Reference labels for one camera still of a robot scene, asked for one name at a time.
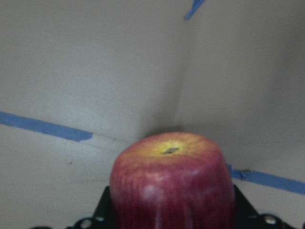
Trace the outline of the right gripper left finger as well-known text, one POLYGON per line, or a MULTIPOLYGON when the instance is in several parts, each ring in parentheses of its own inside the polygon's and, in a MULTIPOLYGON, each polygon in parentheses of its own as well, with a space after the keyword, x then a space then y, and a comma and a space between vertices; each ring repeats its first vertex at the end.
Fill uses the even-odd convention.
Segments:
POLYGON ((113 229, 114 214, 110 196, 110 187, 106 186, 97 207, 91 217, 77 220, 70 229, 113 229))

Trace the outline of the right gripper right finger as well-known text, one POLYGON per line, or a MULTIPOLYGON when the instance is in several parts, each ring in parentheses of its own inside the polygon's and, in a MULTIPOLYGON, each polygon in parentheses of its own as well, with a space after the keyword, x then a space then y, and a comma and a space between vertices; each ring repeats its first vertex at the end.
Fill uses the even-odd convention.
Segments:
POLYGON ((266 213, 259 214, 241 190, 234 185, 236 216, 235 229, 292 229, 279 217, 266 213))

